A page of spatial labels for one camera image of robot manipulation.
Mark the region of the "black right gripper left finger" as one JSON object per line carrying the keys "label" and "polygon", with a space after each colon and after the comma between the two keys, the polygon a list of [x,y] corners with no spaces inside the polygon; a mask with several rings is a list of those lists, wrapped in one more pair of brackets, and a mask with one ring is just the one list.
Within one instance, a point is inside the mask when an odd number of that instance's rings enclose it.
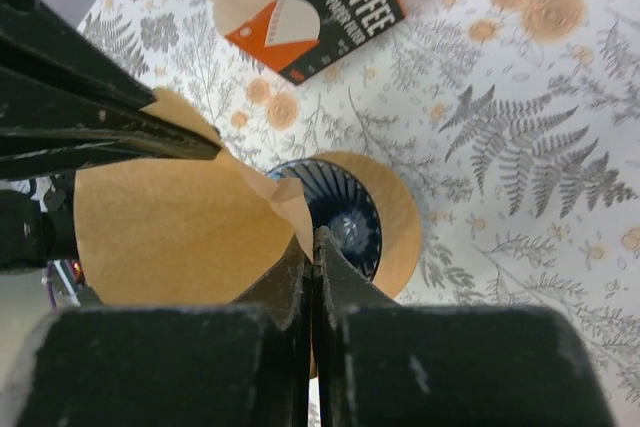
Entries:
{"label": "black right gripper left finger", "polygon": [[310,264],[297,242],[233,302],[56,310],[1,392],[5,426],[304,426]]}

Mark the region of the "orange coffee filter box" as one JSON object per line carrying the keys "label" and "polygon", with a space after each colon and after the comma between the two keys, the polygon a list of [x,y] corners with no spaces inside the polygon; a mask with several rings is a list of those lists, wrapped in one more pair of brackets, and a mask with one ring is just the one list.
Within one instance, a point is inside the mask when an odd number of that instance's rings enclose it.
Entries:
{"label": "orange coffee filter box", "polygon": [[299,85],[398,22],[401,0],[210,0],[218,32]]}

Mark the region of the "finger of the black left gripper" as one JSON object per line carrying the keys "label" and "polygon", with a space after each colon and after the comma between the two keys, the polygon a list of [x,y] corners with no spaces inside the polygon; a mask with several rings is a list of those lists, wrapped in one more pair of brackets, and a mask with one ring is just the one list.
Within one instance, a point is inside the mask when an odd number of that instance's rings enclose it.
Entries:
{"label": "finger of the black left gripper", "polygon": [[1,0],[1,125],[111,128],[154,102],[41,0]]}

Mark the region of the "blue cone dripper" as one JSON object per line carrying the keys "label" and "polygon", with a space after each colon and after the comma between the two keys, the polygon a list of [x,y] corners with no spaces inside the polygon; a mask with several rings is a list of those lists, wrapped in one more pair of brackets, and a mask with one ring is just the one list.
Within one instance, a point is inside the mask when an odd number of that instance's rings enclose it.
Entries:
{"label": "blue cone dripper", "polygon": [[280,164],[267,176],[300,180],[313,227],[327,227],[344,257],[364,277],[374,278],[382,251],[381,221],[371,195],[353,174],[333,162],[302,159]]}

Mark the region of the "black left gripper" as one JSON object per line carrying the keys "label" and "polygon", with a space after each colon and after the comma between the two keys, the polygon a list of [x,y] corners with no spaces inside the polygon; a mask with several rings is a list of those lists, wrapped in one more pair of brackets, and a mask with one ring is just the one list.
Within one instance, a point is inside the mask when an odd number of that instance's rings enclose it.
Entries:
{"label": "black left gripper", "polygon": [[[77,261],[74,171],[128,160],[213,160],[217,132],[193,109],[1,116],[1,270]],[[32,178],[51,175],[44,178]]]}

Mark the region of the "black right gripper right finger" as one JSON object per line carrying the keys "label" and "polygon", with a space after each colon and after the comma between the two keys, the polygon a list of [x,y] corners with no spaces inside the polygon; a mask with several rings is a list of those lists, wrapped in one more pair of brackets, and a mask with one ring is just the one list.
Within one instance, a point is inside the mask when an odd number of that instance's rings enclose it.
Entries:
{"label": "black right gripper right finger", "polygon": [[611,426],[569,321],[539,306],[403,306],[315,235],[313,350],[325,426]]}

